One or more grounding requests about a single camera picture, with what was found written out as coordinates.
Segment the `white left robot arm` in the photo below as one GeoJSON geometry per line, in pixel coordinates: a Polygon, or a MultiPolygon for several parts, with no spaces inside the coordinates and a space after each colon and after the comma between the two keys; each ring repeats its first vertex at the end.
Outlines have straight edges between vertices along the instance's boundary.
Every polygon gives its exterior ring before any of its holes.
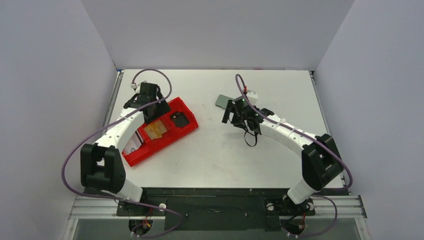
{"type": "Polygon", "coordinates": [[[130,200],[129,208],[136,215],[149,210],[149,201],[143,197],[144,189],[127,179],[123,150],[138,128],[171,110],[163,97],[157,84],[141,83],[139,92],[123,105],[117,124],[93,144],[86,143],[80,149],[81,184],[130,200]]]}

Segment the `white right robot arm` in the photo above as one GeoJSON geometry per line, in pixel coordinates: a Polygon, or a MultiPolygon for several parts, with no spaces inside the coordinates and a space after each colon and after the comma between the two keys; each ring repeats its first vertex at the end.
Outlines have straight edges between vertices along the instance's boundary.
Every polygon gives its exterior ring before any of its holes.
{"type": "Polygon", "coordinates": [[[289,214],[296,213],[304,201],[324,189],[344,170],[337,160],[340,155],[330,135],[319,136],[296,129],[267,108],[251,108],[241,96],[227,101],[222,122],[231,123],[254,138],[269,137],[300,157],[300,180],[282,199],[282,207],[289,214]]]}

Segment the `green leather card holder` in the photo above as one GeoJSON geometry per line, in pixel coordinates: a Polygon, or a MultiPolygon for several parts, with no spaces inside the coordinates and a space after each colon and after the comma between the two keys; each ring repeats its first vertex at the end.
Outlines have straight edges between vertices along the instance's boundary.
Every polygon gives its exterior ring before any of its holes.
{"type": "Polygon", "coordinates": [[[232,101],[232,100],[233,98],[220,94],[215,101],[215,106],[225,110],[227,108],[228,101],[232,101]]]}

